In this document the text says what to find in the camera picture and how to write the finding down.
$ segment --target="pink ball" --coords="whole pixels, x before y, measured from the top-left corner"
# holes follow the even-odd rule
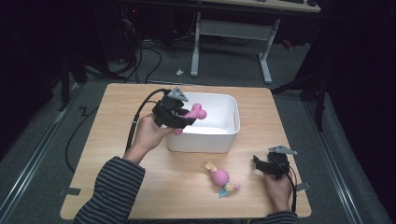
[[[213,175],[212,180],[217,186],[223,187],[227,182],[230,181],[230,176],[227,171],[218,169]]]

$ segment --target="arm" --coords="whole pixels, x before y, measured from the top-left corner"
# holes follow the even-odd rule
[[[141,118],[131,147],[122,159],[115,157],[103,166],[93,196],[78,211],[74,223],[124,223],[145,175],[138,164],[173,130],[158,127],[153,115]]]
[[[264,174],[267,185],[268,196],[274,207],[274,213],[264,219],[264,224],[294,224],[300,223],[295,213],[290,211],[289,198],[292,193],[292,186],[288,178],[283,175],[275,180],[273,176]]]

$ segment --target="striped sleeve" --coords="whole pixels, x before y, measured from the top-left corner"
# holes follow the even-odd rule
[[[78,211],[74,223],[123,223],[131,213],[145,169],[114,157],[96,177],[93,196]]]
[[[263,224],[298,224],[299,218],[292,212],[278,212],[268,215]]]

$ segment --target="white container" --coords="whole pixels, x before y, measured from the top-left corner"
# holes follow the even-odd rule
[[[238,106],[230,95],[184,92],[189,99],[183,108],[201,104],[206,119],[197,119],[183,130],[183,134],[166,136],[167,146],[172,151],[225,153],[233,145],[240,130]]]

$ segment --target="human hand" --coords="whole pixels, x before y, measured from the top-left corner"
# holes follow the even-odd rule
[[[149,151],[157,147],[166,135],[174,131],[173,128],[158,127],[154,120],[153,114],[139,119],[134,141],[123,157],[125,160],[140,163]]]
[[[266,173],[263,174],[267,185],[268,196],[271,199],[274,211],[290,211],[289,199],[293,188],[288,177],[282,175],[280,179],[275,180],[274,176]]]

